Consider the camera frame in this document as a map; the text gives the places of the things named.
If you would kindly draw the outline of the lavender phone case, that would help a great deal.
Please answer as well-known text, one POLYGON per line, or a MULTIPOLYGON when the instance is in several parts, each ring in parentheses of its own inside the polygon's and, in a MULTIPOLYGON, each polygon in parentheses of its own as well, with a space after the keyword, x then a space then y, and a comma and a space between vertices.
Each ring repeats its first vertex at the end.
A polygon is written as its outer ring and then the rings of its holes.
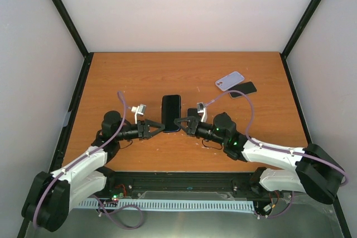
POLYGON ((215 82, 215 85, 221 91, 227 91, 230 88, 232 88, 233 86, 238 85, 241 82, 243 82, 244 79, 245 79, 245 77, 241 73, 239 73, 237 71, 233 71, 233 72, 229 73, 228 75, 222 77, 221 79, 218 79, 215 82))

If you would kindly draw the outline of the white phone black screen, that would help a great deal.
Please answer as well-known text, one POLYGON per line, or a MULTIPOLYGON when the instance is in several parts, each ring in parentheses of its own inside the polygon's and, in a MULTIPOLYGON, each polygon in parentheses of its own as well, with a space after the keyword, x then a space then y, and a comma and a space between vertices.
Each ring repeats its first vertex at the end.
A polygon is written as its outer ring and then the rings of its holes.
POLYGON ((257 92, 257 89, 256 89, 255 85, 251 81, 249 81, 249 82, 235 85, 232 88, 230 88, 229 91, 230 91, 229 95, 232 98, 239 98, 242 96, 241 93, 243 93, 245 95, 249 95, 249 94, 257 92))

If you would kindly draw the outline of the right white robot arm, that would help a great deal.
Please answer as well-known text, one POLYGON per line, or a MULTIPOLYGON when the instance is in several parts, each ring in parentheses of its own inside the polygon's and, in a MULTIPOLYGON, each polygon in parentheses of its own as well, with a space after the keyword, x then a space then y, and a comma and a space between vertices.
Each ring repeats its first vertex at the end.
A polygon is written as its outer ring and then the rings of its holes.
POLYGON ((174 123, 191 137, 220 144, 235 161, 267 164, 268 168, 258 168, 251 179, 255 192, 302 192, 330 205, 342 185, 342 167, 317 144, 292 148, 262 142, 238 132, 227 113, 216 115, 211 124, 195 116, 174 123))

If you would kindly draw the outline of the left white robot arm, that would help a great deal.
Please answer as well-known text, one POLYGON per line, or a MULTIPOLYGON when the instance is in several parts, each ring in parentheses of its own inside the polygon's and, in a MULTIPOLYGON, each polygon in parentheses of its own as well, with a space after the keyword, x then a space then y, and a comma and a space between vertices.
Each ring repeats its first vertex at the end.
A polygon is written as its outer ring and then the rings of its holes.
POLYGON ((115 191, 113 171, 105 165, 120 149, 121 140, 145 140, 165 129, 148 119, 131 124, 119 112, 104 115, 102 128, 91 146, 69 164, 49 173, 38 173, 30 187, 21 215, 37 227, 54 232, 62 226, 70 211, 89 196, 115 191))

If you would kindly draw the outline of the left controller board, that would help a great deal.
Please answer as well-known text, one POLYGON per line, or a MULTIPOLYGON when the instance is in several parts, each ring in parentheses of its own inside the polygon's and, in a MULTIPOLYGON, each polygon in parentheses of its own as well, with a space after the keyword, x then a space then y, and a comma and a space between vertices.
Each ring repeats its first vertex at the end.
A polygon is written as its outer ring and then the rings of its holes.
POLYGON ((111 201, 118 202, 121 199, 124 199, 127 196, 127 189, 124 184, 119 184, 114 187, 113 192, 111 193, 111 201))

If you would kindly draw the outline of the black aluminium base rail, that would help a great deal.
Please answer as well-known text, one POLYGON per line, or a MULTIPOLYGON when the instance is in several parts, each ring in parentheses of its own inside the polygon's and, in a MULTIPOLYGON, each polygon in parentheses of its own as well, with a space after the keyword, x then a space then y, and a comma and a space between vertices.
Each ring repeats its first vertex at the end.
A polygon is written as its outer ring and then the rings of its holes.
POLYGON ((266 200, 275 193, 281 196, 283 192, 294 191, 260 191, 251 188, 253 173, 165 173, 165 172, 115 172, 111 178, 113 188, 102 190, 94 195, 102 198, 111 197, 114 187, 124 184, 127 197, 138 198, 140 193, 150 192, 217 192, 231 193, 235 198, 248 200, 266 200))

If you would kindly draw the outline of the left black table rail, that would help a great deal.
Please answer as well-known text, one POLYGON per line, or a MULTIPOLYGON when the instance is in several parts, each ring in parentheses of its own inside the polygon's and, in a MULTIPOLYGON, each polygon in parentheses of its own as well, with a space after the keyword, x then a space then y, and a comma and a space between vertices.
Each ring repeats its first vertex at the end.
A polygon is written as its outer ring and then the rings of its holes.
POLYGON ((93 56, 94 53, 91 52, 84 58, 84 62, 81 67, 80 74, 71 98, 69 109, 67 111, 67 114, 65 115, 64 124, 62 126, 59 140, 57 142, 54 155, 52 157, 52 161, 49 167, 50 172, 60 168, 64 161, 65 153, 69 144, 69 139, 74 126, 76 114, 78 112, 81 96, 84 91, 93 56))

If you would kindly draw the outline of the black table rail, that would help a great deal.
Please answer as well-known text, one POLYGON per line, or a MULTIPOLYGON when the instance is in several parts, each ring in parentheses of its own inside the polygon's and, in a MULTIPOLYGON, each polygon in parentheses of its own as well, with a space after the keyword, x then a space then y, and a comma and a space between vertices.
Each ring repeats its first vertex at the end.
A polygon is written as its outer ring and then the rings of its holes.
POLYGON ((71 98, 69 109, 67 111, 67 114, 65 115, 64 124, 62 126, 59 140, 57 142, 54 155, 52 157, 52 161, 49 167, 50 172, 60 168, 64 161, 65 153, 69 144, 69 139, 74 126, 76 114, 78 112, 81 96, 84 91, 93 56, 94 53, 91 52, 84 58, 84 62, 81 67, 80 74, 71 98))
POLYGON ((295 103, 295 107, 296 107, 296 110, 298 112, 298 117, 299 117, 299 120, 300 120, 300 124, 301 124, 301 127, 303 129, 303 133, 305 135, 305 140, 306 140, 307 144, 310 144, 310 143, 312 143, 311 135, 310 135, 310 132, 308 130, 306 119, 305 119, 305 116, 303 114, 302 106, 301 106, 300 100, 298 98, 296 87, 294 85, 294 82, 293 82, 293 79, 292 79, 292 76, 291 76, 291 72, 290 72, 290 69, 288 67, 287 60, 284 58, 284 56, 281 53, 279 53, 279 56, 281 58, 282 66, 284 68, 284 72, 285 72, 285 75, 286 75, 286 78, 287 78, 287 81, 288 81, 288 84, 289 84, 289 87, 290 87, 290 91, 291 91, 291 94, 292 94, 292 97, 293 97, 293 101, 295 103))

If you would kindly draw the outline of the right black table rail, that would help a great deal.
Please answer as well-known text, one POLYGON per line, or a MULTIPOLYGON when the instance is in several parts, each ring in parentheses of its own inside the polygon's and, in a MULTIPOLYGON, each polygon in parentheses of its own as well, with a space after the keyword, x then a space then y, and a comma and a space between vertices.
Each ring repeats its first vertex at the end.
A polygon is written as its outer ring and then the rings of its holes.
POLYGON ((294 85, 294 82, 293 82, 293 79, 292 79, 292 76, 291 76, 291 72, 290 72, 290 69, 288 67, 287 60, 284 58, 284 56, 281 53, 279 53, 279 56, 281 58, 282 66, 284 68, 284 72, 285 72, 285 75, 286 75, 286 78, 287 78, 287 81, 288 81, 288 84, 289 84, 289 87, 290 87, 290 91, 291 91, 291 94, 292 94, 292 97, 293 97, 293 101, 295 103, 295 107, 296 107, 296 110, 298 112, 298 117, 299 117, 299 120, 300 120, 300 124, 301 124, 301 127, 303 129, 303 133, 305 135, 305 140, 306 140, 307 144, 310 144, 310 143, 312 143, 311 135, 310 135, 310 132, 308 130, 306 119, 305 119, 305 116, 303 114, 302 106, 301 106, 300 100, 298 98, 296 87, 294 85))

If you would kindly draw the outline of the left black frame post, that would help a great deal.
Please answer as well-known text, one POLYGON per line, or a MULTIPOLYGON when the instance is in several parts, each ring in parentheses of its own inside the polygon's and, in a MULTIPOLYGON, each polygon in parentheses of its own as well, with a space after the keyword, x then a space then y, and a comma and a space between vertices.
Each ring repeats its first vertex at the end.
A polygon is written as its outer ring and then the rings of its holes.
POLYGON ((75 27, 75 24, 73 23, 63 1, 62 0, 51 0, 51 1, 54 4, 57 12, 59 13, 62 21, 64 22, 66 28, 68 29, 70 35, 72 36, 81 55, 83 56, 83 58, 86 58, 89 55, 88 49, 86 48, 82 38, 80 37, 80 34, 77 28, 75 27))

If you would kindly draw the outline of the black frame post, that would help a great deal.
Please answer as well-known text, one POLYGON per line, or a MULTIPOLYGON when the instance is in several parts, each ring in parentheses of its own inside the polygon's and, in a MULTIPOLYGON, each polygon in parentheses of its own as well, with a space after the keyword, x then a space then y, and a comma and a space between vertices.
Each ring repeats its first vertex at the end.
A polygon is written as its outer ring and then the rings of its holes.
POLYGON ((312 18, 313 14, 317 10, 321 1, 322 0, 310 0, 303 15, 300 18, 298 24, 296 25, 295 29, 293 30, 291 37, 289 38, 287 44, 285 45, 283 51, 281 52, 282 61, 287 60, 289 54, 293 50, 295 44, 297 43, 298 39, 302 35, 304 29, 308 25, 310 19, 312 18))
POLYGON ((66 28, 68 29, 70 35, 72 36, 81 55, 83 56, 83 58, 86 58, 89 55, 88 49, 86 48, 82 38, 80 37, 80 34, 77 28, 75 27, 75 24, 73 23, 63 1, 62 0, 51 0, 51 1, 54 4, 57 12, 59 13, 62 21, 64 22, 66 28))

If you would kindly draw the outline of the right black frame post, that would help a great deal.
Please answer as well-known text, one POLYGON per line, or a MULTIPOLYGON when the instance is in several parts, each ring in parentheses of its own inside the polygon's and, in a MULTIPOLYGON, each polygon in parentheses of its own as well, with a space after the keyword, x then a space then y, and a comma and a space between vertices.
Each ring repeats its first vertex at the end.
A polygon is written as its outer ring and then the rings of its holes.
POLYGON ((289 54, 293 50, 295 44, 297 43, 298 39, 302 35, 304 29, 308 25, 310 19, 312 18, 313 14, 317 10, 321 1, 322 0, 310 0, 303 15, 300 18, 298 24, 296 25, 295 29, 293 30, 291 37, 289 38, 287 44, 285 45, 283 51, 281 52, 282 61, 287 60, 289 54))

